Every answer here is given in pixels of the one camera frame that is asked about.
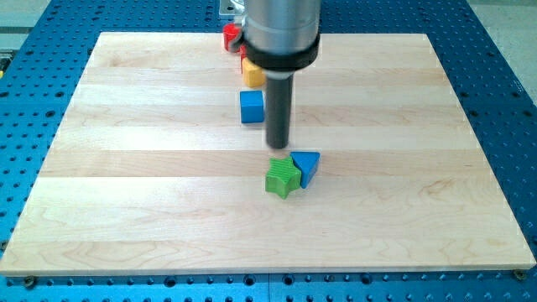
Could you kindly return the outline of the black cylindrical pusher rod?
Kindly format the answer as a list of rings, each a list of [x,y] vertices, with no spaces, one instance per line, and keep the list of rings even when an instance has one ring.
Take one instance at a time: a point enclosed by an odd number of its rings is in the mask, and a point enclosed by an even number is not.
[[[267,76],[265,127],[266,142],[270,148],[285,148],[289,143],[293,79],[292,73],[273,73]]]

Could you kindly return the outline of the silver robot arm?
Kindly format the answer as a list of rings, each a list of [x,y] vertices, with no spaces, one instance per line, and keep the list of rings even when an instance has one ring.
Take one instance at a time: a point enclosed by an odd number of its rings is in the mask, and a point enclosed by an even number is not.
[[[321,0],[247,0],[242,24],[247,58],[266,76],[270,148],[289,143],[294,73],[311,65],[320,44]]]

